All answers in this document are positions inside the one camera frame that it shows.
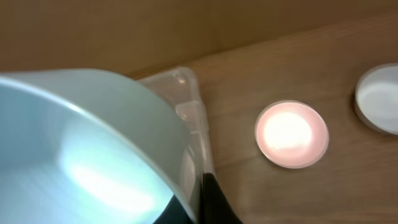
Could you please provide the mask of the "light blue bowl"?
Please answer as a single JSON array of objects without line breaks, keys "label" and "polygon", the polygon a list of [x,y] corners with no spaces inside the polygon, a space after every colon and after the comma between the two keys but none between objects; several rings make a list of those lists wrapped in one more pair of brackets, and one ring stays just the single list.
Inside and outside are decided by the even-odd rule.
[{"label": "light blue bowl", "polygon": [[172,200],[199,219],[191,135],[117,73],[1,74],[2,223],[154,223]]}]

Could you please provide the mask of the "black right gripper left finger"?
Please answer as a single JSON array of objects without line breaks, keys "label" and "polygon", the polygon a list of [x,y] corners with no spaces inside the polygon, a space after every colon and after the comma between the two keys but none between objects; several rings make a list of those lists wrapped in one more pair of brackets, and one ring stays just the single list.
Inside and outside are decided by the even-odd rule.
[{"label": "black right gripper left finger", "polygon": [[154,224],[193,224],[176,196],[170,199]]}]

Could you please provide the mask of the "pink bowl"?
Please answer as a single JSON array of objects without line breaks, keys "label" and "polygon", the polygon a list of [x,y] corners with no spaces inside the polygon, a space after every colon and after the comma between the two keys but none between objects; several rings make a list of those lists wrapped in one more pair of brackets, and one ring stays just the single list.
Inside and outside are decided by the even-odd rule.
[{"label": "pink bowl", "polygon": [[274,164],[301,169],[319,161],[330,141],[323,118],[309,105],[276,101],[257,117],[254,135],[259,150]]}]

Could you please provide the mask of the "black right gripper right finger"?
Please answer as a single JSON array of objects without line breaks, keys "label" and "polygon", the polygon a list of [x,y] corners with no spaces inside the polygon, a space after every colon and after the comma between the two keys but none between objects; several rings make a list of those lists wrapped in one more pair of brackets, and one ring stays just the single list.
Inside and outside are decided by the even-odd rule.
[{"label": "black right gripper right finger", "polygon": [[200,223],[243,224],[212,173],[202,175]]}]

